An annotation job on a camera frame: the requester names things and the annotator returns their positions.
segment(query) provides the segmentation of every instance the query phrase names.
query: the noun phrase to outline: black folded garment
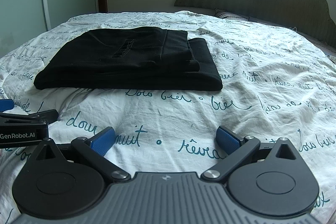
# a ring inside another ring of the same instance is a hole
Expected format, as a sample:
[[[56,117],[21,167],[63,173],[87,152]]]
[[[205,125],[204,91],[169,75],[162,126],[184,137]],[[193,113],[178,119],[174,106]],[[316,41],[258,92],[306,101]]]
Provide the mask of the black folded garment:
[[[96,29],[67,42],[39,72],[37,89],[221,90],[203,38],[157,27]]]

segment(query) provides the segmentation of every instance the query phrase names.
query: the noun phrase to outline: gray ribbed surface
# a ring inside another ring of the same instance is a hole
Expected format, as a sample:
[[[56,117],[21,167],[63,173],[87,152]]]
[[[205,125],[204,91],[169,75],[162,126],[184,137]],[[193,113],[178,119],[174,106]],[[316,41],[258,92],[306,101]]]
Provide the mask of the gray ribbed surface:
[[[13,222],[42,223],[318,224],[309,215],[291,221],[267,221],[246,213],[229,199],[221,184],[201,181],[196,173],[137,173],[128,183],[113,184],[105,198],[81,216],[67,220],[38,220],[21,215]]]

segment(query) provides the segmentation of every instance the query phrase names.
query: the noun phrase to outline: metal screw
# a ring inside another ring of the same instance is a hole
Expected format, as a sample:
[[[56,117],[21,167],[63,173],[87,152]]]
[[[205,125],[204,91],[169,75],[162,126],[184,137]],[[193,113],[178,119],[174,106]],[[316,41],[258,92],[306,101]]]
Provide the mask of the metal screw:
[[[117,170],[117,171],[113,171],[111,174],[111,177],[114,179],[125,179],[127,178],[128,173],[126,173],[123,170]]]
[[[217,170],[206,170],[203,175],[208,179],[216,179],[221,175],[221,173]]]

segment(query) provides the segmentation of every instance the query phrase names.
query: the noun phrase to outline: mattress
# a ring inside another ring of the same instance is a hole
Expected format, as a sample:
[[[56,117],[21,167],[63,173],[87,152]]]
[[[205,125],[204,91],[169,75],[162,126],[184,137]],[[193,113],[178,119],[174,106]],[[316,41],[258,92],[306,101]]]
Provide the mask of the mattress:
[[[91,29],[140,26],[185,30],[188,39],[203,37],[223,89],[34,87],[36,74],[71,39]],[[11,113],[56,109],[59,119],[49,126],[56,143],[89,138],[112,126],[118,136],[105,158],[131,175],[136,171],[200,175],[226,156],[215,141],[220,125],[261,142],[287,137],[320,185],[312,214],[324,224],[335,223],[335,77],[336,66],[324,53],[286,28],[188,11],[91,14],[73,17],[1,58],[0,96],[14,100]],[[0,223],[11,223],[20,214],[11,187],[33,149],[0,150]]]

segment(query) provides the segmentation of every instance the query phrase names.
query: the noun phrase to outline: blue gripper pad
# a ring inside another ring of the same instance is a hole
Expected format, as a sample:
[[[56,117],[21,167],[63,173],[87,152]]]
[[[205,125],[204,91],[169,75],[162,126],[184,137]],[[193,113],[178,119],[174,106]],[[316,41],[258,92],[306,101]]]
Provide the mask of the blue gripper pad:
[[[0,99],[0,112],[11,110],[14,108],[14,101],[12,99]]]
[[[100,156],[104,156],[113,146],[115,140],[116,133],[114,129],[112,127],[107,127],[94,135],[92,138],[88,139],[85,143],[87,143],[89,147]]]
[[[243,138],[223,126],[217,128],[216,141],[228,155],[236,151],[245,142]]]

